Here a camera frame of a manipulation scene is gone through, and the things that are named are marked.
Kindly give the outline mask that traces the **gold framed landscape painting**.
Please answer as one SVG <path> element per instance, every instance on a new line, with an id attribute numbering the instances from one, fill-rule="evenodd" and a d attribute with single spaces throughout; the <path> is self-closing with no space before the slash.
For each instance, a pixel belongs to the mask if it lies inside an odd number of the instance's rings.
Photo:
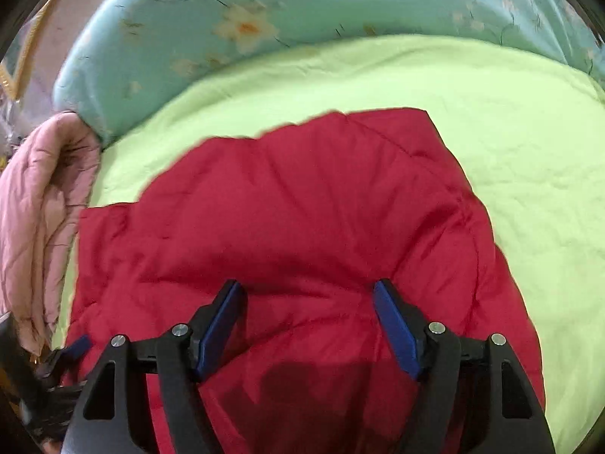
<path id="1" fill-rule="evenodd" d="M 6 96 L 17 101 L 23 93 L 30 54 L 35 51 L 38 33 L 44 27 L 52 0 L 38 4 L 17 32 L 1 61 L 1 87 Z"/>

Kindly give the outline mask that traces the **red puffer jacket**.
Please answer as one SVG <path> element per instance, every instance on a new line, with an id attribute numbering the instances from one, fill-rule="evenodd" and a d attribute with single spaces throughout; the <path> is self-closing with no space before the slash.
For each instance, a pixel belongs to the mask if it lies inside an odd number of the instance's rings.
<path id="1" fill-rule="evenodd" d="M 459 335 L 501 333 L 539 398 L 536 331 L 486 208 L 430 117 L 331 113 L 212 138 L 134 203 L 86 209 L 69 339 L 152 338 L 238 281 L 248 295 L 200 396 L 228 453 L 390 453 L 416 396 L 372 303 L 389 279 Z"/>

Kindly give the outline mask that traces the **light green bed sheet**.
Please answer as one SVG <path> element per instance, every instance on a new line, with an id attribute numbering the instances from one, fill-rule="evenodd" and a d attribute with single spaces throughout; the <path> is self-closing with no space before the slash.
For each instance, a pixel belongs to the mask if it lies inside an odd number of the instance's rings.
<path id="1" fill-rule="evenodd" d="M 90 202 L 134 201 L 212 136 L 394 107 L 429 113 L 486 206 L 537 330 L 555 447 L 574 451 L 604 408 L 604 94 L 585 73 L 435 36 L 275 51 L 199 80 L 109 146 Z"/>

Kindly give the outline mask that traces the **teal floral quilt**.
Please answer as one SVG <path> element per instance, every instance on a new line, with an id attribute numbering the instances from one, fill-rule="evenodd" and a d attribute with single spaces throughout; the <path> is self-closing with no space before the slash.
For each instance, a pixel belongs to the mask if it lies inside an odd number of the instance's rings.
<path id="1" fill-rule="evenodd" d="M 234 62 L 396 34 L 484 40 L 604 78 L 604 16 L 589 0 L 105 0 L 62 64 L 52 101 L 110 145 Z"/>

